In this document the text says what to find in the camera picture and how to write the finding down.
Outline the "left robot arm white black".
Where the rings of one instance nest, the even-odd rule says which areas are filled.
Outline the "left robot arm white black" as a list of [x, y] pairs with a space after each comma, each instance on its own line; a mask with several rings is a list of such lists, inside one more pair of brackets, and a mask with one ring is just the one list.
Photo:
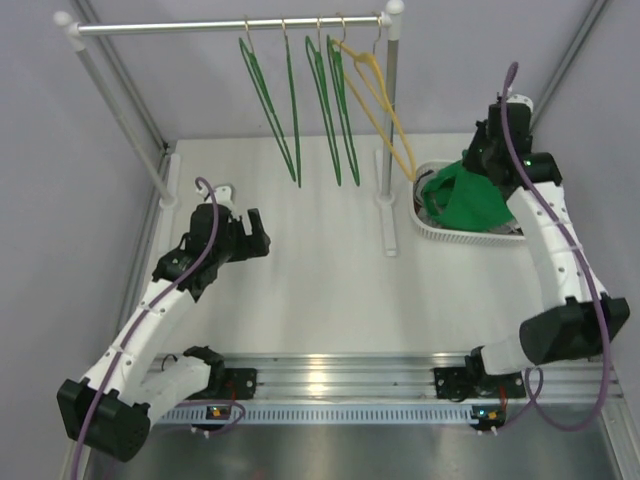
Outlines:
[[67, 436], [128, 462], [169, 410], [190, 397], [224, 394], [224, 358], [207, 346], [189, 347], [163, 372], [147, 373], [220, 268], [265, 257], [270, 244], [258, 209], [242, 216], [225, 205], [199, 204], [178, 246], [158, 260], [143, 299], [114, 342], [81, 379], [67, 379], [58, 389]]

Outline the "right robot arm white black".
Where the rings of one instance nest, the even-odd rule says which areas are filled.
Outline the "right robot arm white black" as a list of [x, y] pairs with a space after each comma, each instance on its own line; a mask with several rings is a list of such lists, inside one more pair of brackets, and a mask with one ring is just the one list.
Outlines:
[[520, 232], [538, 276], [541, 312], [465, 358], [465, 387], [483, 397], [524, 369], [605, 355], [630, 316], [627, 300], [611, 297], [589, 266], [555, 159], [532, 149], [531, 116], [527, 102], [498, 98], [461, 160], [421, 191], [427, 215], [444, 229]]

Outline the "green tank top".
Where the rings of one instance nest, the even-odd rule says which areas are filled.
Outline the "green tank top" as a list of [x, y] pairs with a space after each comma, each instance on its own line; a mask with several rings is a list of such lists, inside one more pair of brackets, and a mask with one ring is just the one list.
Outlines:
[[483, 233], [514, 220], [500, 190], [486, 177], [467, 171], [462, 161], [440, 169], [426, 189], [445, 187], [451, 188], [450, 201], [441, 215], [432, 213], [432, 220], [442, 227]]

